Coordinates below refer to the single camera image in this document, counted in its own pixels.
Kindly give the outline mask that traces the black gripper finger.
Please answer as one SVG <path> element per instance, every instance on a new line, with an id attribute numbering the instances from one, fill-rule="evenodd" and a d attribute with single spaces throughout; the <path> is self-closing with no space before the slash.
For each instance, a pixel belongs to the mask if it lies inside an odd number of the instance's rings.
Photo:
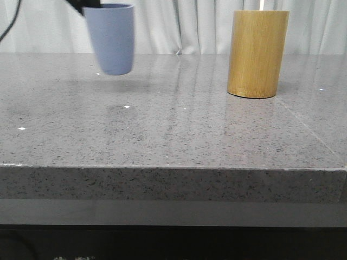
<path id="1" fill-rule="evenodd" d="M 83 8 L 101 8 L 100 0 L 66 0 L 81 16 L 84 16 Z"/>

